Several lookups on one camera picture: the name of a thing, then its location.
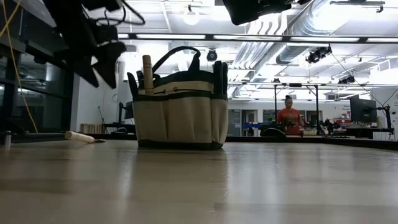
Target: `ceiling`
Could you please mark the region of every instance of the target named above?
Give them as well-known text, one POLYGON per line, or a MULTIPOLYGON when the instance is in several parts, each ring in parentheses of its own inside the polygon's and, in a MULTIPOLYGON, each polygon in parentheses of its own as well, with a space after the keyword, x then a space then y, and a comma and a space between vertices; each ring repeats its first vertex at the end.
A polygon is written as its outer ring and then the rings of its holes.
MULTIPOLYGON (((288 35, 346 35, 346 36, 397 36, 398 34, 398 1, 384 0, 384 10, 376 11, 379 6, 334 6, 331 0, 314 0, 313 5, 294 5, 293 9, 282 14, 264 16, 258 21, 245 26, 235 26, 231 23, 224 6, 218 6, 221 1, 131 1, 127 2, 146 19, 144 26, 121 24, 119 32, 132 33, 184 33, 184 34, 288 34, 288 35), (188 4, 196 15, 188 13, 188 4), (312 26, 312 33, 304 32, 303 22, 312 26)), ((104 10, 90 12, 90 17, 103 17, 104 10)), ((122 18, 122 11, 109 12, 109 17, 122 18)), ((127 12, 127 18, 136 18, 127 12)), ((301 47, 299 54, 287 64, 277 64, 275 60, 284 52, 284 44, 267 44, 242 42, 207 42, 207 41, 164 41, 164 40, 124 40, 126 44, 135 45, 137 53, 134 57, 150 54, 156 61, 170 49, 181 45, 197 47, 202 52, 201 69, 211 70, 206 55, 209 49, 216 49, 218 60, 227 61, 231 68, 245 70, 230 70, 230 81, 239 82, 248 78, 251 81, 269 83, 274 78, 282 82, 312 82, 337 83, 349 71, 361 83, 374 83, 372 75, 377 75, 380 64, 390 64, 390 58, 398 57, 398 45, 380 44, 331 44, 333 55, 329 55, 316 64, 309 65, 305 61, 310 50, 316 46, 301 47)), ((158 73, 170 74, 181 69, 183 64, 192 59, 190 52, 184 52, 170 58, 158 73)), ((131 67, 140 70, 141 63, 131 67)), ((238 90, 251 92, 247 96, 267 95, 266 90, 238 90)))

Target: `woman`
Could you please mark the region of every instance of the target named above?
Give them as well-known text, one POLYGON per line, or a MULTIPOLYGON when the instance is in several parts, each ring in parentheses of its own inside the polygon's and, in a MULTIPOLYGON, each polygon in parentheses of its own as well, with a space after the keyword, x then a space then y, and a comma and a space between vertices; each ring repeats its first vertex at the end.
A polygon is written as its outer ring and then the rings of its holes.
POLYGON ((299 135, 300 126, 304 126, 303 120, 301 119, 301 114, 298 110, 292 108, 293 99, 290 96, 286 96, 285 99, 285 109, 282 109, 278 113, 278 123, 287 125, 291 122, 293 126, 285 127, 285 134, 288 135, 299 135))

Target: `tool bag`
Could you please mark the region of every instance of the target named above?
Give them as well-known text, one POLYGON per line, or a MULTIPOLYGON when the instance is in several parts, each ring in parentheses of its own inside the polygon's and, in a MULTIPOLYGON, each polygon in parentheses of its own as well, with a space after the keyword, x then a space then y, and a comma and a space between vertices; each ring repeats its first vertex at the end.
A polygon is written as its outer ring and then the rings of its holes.
POLYGON ((139 147, 219 149, 228 131, 228 66, 215 62, 213 73, 201 71, 200 51, 177 47, 153 67, 154 94, 145 95, 144 82, 137 88, 128 73, 133 96, 139 147), (188 71, 160 78, 156 70, 174 53, 196 52, 188 71))

